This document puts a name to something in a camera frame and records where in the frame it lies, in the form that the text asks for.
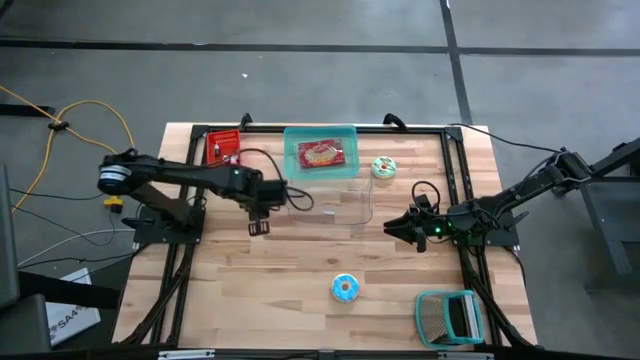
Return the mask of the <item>white cardboard box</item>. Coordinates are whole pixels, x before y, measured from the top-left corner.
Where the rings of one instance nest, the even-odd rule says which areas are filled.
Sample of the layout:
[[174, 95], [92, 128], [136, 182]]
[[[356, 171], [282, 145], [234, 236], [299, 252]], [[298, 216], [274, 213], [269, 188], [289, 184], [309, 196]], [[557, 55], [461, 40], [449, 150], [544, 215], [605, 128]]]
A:
[[97, 308], [80, 305], [47, 302], [46, 313], [52, 347], [101, 322]]

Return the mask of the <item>red snack packet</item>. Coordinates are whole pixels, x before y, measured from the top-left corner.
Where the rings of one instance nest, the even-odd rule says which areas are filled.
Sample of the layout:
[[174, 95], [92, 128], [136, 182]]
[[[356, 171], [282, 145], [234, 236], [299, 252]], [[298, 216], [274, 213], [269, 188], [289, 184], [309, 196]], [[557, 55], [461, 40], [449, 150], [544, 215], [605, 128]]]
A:
[[339, 139], [326, 139], [299, 143], [298, 160], [302, 168], [319, 168], [343, 165], [346, 163], [342, 142]]

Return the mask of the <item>red plastic basket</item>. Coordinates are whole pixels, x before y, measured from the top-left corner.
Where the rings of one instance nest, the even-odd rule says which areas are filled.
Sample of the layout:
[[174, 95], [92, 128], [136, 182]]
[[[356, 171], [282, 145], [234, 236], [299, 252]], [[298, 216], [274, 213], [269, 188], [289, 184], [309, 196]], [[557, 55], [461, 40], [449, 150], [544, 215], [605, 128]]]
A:
[[[220, 156], [214, 158], [213, 145], [220, 146]], [[209, 132], [206, 135], [206, 164], [212, 167], [223, 164], [240, 164], [240, 132], [225, 130]]]

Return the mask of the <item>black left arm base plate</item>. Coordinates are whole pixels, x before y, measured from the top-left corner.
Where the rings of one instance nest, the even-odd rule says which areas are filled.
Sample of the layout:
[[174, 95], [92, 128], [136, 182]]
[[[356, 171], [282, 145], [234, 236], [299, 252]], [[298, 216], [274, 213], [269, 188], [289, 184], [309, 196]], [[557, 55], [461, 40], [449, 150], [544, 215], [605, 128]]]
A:
[[180, 225], [143, 206], [138, 215], [124, 218], [122, 223], [135, 230], [133, 241], [139, 244], [195, 245], [202, 238], [205, 214], [204, 207], [192, 206], [188, 223]]

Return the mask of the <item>silver frame bracket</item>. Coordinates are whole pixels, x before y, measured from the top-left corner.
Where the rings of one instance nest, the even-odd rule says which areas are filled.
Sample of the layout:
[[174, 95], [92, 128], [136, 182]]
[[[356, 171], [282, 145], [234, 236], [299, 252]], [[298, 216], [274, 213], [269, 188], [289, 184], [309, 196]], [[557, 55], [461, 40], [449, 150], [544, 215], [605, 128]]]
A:
[[438, 360], [495, 360], [492, 353], [473, 351], [440, 351], [437, 353]]
[[157, 360], [210, 360], [215, 355], [214, 349], [171, 350], [159, 352]]

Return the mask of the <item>clear plastic bin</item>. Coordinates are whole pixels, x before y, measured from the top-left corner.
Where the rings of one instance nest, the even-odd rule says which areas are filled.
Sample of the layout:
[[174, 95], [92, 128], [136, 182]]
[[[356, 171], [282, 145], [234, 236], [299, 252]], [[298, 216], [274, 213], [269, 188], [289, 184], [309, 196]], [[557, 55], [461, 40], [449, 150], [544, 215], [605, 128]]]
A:
[[289, 214], [303, 223], [356, 226], [373, 217], [370, 177], [294, 181], [293, 187], [308, 193], [314, 200], [309, 211], [289, 208]]

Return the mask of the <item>black metal stand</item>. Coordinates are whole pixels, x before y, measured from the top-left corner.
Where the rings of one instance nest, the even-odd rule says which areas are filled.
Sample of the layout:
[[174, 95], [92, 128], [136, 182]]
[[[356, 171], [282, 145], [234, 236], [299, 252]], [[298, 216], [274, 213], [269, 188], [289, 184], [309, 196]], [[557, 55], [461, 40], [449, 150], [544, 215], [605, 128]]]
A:
[[622, 143], [591, 165], [591, 179], [580, 187], [591, 223], [604, 242], [613, 269], [595, 276], [585, 291], [640, 292], [640, 265], [626, 247], [640, 247], [640, 138]]

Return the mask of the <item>blue frosted toy donut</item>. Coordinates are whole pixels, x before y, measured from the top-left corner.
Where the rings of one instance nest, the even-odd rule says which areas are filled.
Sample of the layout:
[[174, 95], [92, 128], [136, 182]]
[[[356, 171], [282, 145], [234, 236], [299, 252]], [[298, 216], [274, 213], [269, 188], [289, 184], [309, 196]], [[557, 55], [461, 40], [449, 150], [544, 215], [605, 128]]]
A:
[[360, 290], [360, 284], [355, 276], [347, 273], [338, 274], [331, 283], [331, 294], [334, 299], [348, 303], [354, 301]]

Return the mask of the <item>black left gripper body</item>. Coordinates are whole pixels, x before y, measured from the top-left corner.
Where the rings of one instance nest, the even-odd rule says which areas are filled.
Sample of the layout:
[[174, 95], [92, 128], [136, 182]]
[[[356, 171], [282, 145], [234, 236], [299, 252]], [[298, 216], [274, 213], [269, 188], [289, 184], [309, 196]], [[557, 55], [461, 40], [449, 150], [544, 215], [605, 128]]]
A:
[[248, 182], [248, 195], [249, 235], [266, 235], [270, 232], [270, 212], [286, 204], [286, 182], [252, 175]]

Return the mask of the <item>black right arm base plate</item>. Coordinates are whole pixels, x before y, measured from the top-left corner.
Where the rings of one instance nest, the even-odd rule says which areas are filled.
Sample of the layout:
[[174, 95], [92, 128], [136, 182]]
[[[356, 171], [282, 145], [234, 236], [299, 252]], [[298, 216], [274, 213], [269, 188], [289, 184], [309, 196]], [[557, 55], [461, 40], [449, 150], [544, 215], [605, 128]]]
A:
[[491, 226], [476, 226], [471, 230], [461, 231], [453, 236], [457, 246], [494, 246], [518, 248], [520, 240], [515, 226], [499, 224], [495, 229]]

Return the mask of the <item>teal plastic bin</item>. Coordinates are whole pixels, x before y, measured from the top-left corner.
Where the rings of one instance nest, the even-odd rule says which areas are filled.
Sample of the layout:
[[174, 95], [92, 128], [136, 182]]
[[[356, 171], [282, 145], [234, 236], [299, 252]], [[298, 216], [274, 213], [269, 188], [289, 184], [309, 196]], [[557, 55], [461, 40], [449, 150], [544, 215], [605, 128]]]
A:
[[[339, 139], [342, 142], [346, 163], [331, 167], [302, 168], [298, 160], [298, 144], [326, 139]], [[284, 167], [290, 180], [355, 177], [360, 170], [356, 128], [352, 125], [287, 127], [284, 131]]]

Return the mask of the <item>green frosted toy donut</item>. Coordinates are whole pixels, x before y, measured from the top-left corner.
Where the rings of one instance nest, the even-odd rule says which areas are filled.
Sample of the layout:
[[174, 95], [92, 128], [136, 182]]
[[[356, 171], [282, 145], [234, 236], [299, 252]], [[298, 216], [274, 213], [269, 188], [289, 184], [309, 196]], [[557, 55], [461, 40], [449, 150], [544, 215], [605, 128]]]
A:
[[379, 156], [371, 164], [372, 174], [378, 179], [391, 179], [396, 174], [396, 162], [388, 156]]

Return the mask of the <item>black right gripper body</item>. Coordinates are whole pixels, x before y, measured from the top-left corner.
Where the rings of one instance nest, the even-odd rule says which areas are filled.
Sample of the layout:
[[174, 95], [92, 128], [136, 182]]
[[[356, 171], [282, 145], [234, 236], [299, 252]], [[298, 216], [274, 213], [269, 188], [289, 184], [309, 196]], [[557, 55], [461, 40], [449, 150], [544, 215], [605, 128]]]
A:
[[424, 253], [427, 250], [428, 235], [433, 232], [435, 218], [424, 212], [418, 212], [413, 215], [413, 240], [418, 253]]

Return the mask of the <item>teal metal box grater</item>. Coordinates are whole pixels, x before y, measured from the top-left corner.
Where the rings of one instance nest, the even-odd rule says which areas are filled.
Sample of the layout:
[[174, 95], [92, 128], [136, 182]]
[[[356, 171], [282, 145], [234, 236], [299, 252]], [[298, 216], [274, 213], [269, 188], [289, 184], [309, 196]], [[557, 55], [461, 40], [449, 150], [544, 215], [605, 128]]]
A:
[[482, 314], [471, 290], [429, 290], [415, 299], [415, 323], [421, 342], [434, 349], [485, 341]]

